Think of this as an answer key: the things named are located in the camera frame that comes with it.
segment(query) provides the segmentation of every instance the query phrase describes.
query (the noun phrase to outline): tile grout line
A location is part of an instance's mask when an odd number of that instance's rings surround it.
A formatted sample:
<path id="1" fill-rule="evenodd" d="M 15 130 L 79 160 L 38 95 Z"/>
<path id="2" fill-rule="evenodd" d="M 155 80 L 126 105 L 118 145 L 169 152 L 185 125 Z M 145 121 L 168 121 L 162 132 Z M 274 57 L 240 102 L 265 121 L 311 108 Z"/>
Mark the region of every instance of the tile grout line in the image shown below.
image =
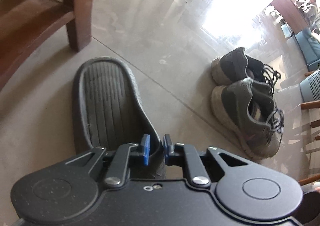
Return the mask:
<path id="1" fill-rule="evenodd" d="M 111 48 L 109 48 L 107 45 L 105 45 L 104 43 L 102 43 L 100 40 L 96 39 L 95 37 L 92 37 L 93 39 L 97 40 L 99 43 L 101 43 L 102 45 L 104 45 L 106 48 L 108 48 L 109 50 L 111 50 L 112 52 L 114 52 L 117 56 L 119 56 L 120 58 L 122 58 L 123 60 L 125 60 L 126 62 L 128 62 L 129 64 L 131 64 L 134 68 L 138 69 L 141 73 L 143 73 L 146 77 L 148 77 L 151 81 L 153 81 L 154 83 L 156 83 L 158 86 L 160 86 L 162 89 L 164 89 L 166 92 L 168 92 L 172 97 L 174 97 L 178 102 L 180 102 L 183 106 L 185 106 L 188 110 L 190 110 L 192 113 L 194 113 L 197 117 L 199 117 L 202 121 L 204 121 L 207 125 L 209 125 L 209 127 L 211 127 L 212 129 L 214 129 L 216 132 L 218 132 L 221 136 L 223 136 L 227 141 L 229 141 L 231 144 L 233 144 L 234 146 L 236 146 L 238 148 L 238 146 L 236 144 L 234 144 L 232 141 L 228 140 L 228 137 L 226 137 L 225 135 L 223 135 L 223 133 L 221 133 L 220 131 L 218 131 L 209 121 L 207 121 L 204 117 L 202 117 L 199 113 L 197 113 L 194 109 L 192 109 L 191 107 L 189 107 L 185 102 L 183 102 L 182 100 L 180 100 L 178 97 L 176 97 L 172 92 L 170 92 L 168 89 L 166 89 L 165 87 L 163 87 L 161 84 L 159 84 L 156 80 L 154 80 L 153 78 L 151 78 L 150 76 L 148 76 L 145 72 L 143 72 L 142 70 L 140 70 L 138 67 L 136 67 L 134 64 L 132 64 L 131 62 L 129 62 L 128 60 L 126 60 L 124 57 L 122 57 L 121 55 L 119 55 L 117 52 L 115 52 L 114 50 L 112 50 Z"/>

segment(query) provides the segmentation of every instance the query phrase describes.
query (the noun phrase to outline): perforated laundry basket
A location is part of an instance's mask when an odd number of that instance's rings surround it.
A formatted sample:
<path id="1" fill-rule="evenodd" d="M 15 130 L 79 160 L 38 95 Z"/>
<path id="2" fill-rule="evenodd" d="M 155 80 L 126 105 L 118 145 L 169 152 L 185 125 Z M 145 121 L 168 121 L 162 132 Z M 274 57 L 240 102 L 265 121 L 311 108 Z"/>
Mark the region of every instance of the perforated laundry basket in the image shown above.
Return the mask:
<path id="1" fill-rule="evenodd" d="M 304 102 L 320 100 L 320 69 L 300 83 L 300 91 Z"/>

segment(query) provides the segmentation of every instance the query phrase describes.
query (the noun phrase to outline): silver rivet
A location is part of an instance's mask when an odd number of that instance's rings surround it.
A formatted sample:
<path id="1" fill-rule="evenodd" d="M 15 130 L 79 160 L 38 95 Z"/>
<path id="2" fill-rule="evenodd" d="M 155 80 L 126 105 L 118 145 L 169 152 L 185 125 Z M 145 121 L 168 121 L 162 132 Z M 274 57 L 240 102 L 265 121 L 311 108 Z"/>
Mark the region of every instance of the silver rivet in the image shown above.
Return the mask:
<path id="1" fill-rule="evenodd" d="M 150 186 L 150 185 L 147 185 L 143 188 L 144 190 L 148 191 L 148 192 L 151 192 L 153 190 L 153 187 Z"/>
<path id="2" fill-rule="evenodd" d="M 205 176 L 196 176 L 192 179 L 193 183 L 195 184 L 207 184 L 209 183 L 209 179 Z"/>
<path id="3" fill-rule="evenodd" d="M 121 183 L 121 180 L 115 176 L 108 177 L 104 180 L 106 184 L 117 185 Z"/>
<path id="4" fill-rule="evenodd" d="M 153 189 L 162 189 L 162 185 L 160 184 L 154 184 Z"/>

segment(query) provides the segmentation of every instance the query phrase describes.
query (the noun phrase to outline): slipper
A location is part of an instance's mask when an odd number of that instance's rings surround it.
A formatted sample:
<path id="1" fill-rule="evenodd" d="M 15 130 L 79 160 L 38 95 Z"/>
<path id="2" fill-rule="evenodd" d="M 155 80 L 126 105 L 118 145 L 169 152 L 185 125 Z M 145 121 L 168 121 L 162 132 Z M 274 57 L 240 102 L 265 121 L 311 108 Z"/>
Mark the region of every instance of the slipper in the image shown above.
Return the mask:
<path id="1" fill-rule="evenodd" d="M 150 135 L 149 165 L 131 170 L 136 178 L 163 178 L 162 143 L 142 109 L 130 68 L 111 57 L 91 59 L 78 69 L 72 89 L 76 153 L 94 147 L 117 150 L 126 143 L 141 144 Z"/>

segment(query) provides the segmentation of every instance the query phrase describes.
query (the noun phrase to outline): tiled floor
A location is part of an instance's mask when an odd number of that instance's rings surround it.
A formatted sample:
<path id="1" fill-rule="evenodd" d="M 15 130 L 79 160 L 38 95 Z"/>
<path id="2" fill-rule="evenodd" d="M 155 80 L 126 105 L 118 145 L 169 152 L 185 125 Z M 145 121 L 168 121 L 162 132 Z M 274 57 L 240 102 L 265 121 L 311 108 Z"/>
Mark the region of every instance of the tiled floor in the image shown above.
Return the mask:
<path id="1" fill-rule="evenodd" d="M 278 154 L 262 163 L 296 179 L 320 172 L 319 147 L 301 112 L 299 83 L 307 71 L 293 38 L 262 10 L 268 0 L 94 0 L 92 42 L 74 53 L 65 28 L 43 43 L 0 92 L 0 223 L 17 219 L 12 184 L 23 175 L 74 154 L 71 86 L 78 67 L 97 56 L 126 61 L 136 76 L 144 109 L 160 136 L 209 145 L 245 157 L 235 136 L 212 116 L 211 61 L 237 46 L 278 69 L 275 94 L 285 115 Z M 169 176 L 178 171 L 170 169 Z"/>

